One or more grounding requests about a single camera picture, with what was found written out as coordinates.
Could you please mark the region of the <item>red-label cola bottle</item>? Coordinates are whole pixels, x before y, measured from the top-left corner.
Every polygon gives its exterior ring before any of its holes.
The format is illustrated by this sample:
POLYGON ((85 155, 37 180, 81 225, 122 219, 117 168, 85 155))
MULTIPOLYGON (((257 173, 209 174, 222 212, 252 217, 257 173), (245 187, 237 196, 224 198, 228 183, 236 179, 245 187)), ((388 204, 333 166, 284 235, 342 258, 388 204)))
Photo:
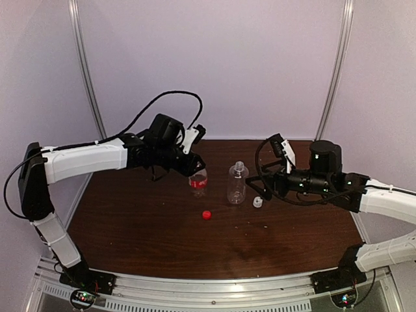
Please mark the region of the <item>red-label cola bottle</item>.
POLYGON ((207 188, 207 170, 200 170, 194 175, 190 176, 188 183, 191 187, 192 194, 196 198, 203 197, 207 188))

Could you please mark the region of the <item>white bottle cap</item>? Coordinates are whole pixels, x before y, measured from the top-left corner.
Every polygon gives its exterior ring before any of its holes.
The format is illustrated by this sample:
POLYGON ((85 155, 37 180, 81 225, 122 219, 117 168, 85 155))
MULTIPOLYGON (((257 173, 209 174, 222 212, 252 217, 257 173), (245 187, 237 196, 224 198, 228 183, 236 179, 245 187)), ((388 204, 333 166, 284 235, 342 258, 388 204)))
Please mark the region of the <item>white bottle cap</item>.
POLYGON ((262 197, 260 197, 260 196, 256 196, 256 197, 253 199, 253 207, 255 207, 255 208, 259 209, 259 208, 261 208, 262 206, 263 206, 263 199, 262 199, 262 197))

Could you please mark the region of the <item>clear plastic bottle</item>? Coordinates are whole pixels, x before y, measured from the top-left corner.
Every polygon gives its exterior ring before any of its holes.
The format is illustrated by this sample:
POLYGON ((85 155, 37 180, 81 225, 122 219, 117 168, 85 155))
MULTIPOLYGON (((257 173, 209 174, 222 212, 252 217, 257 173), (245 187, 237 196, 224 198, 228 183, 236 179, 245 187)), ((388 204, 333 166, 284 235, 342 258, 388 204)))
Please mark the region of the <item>clear plastic bottle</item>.
POLYGON ((243 161, 230 167, 227 182, 227 200, 230 204, 241 204, 246 197, 246 178, 249 171, 243 161))

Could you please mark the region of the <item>red bottle cap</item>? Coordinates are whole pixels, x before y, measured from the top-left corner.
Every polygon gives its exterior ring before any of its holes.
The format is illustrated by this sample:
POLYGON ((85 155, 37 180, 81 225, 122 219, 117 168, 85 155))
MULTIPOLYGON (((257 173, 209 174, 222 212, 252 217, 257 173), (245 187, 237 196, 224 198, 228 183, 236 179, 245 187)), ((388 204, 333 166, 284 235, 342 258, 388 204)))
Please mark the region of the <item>red bottle cap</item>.
POLYGON ((203 218, 204 220, 209 220, 211 217, 212 217, 212 214, 211 214, 211 212, 210 212, 210 211, 204 211, 204 212, 202 213, 202 218, 203 218))

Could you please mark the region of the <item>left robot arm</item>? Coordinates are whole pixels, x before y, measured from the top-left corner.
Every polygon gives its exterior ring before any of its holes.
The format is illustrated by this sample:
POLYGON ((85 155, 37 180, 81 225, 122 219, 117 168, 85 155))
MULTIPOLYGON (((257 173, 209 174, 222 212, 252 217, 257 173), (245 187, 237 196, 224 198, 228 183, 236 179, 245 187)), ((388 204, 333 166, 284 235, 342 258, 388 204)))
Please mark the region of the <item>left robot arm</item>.
POLYGON ((181 122, 158 114, 148 129, 123 133, 106 142, 48 148, 32 142, 18 178, 23 216, 44 238, 67 277, 86 289, 94 282, 93 273, 57 216, 49 186, 95 172, 156 166, 190 177, 205 169, 202 158, 191 150, 205 134, 202 125, 185 129, 181 122))

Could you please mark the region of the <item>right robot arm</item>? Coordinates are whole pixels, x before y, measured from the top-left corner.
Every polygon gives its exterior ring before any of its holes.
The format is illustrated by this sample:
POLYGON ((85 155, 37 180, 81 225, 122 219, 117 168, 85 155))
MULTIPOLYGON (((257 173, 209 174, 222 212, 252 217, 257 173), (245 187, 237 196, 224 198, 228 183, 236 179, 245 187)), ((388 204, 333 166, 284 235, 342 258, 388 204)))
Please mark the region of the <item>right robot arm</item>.
MULTIPOLYGON (((256 149, 257 174, 246 178, 246 184, 267 201, 277 198, 303 207, 329 203, 356 214, 371 213, 415 223, 414 191, 367 175, 344 173, 342 149, 328 140, 312 142, 309 155, 309 168, 297 168, 289 141, 273 135, 256 149)), ((358 244, 346 250, 333 281, 346 287, 358 272, 414 260, 415 232, 375 244, 358 244)))

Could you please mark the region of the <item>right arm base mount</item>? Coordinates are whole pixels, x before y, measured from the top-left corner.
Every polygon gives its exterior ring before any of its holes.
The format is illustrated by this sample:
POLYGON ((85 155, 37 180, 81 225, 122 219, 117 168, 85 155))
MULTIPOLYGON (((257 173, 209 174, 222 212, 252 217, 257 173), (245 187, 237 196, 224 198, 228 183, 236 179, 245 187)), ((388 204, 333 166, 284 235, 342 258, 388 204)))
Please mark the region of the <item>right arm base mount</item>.
POLYGON ((348 247, 337 268, 310 275, 315 294, 330 293, 332 302, 341 309, 352 308, 358 303, 357 286, 367 281, 366 273, 355 264, 362 246, 356 244, 348 247))

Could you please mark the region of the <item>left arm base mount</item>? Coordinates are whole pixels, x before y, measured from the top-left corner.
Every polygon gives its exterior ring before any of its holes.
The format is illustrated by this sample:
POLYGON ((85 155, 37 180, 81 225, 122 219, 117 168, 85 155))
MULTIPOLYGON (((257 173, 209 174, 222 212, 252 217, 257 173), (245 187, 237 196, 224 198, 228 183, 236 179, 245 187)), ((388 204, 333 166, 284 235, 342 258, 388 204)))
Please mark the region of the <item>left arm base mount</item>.
POLYGON ((70 294, 70 304, 78 311, 90 309, 102 295, 111 295, 116 276, 111 273, 92 270, 83 255, 74 266, 61 267, 60 283, 74 287, 70 294))

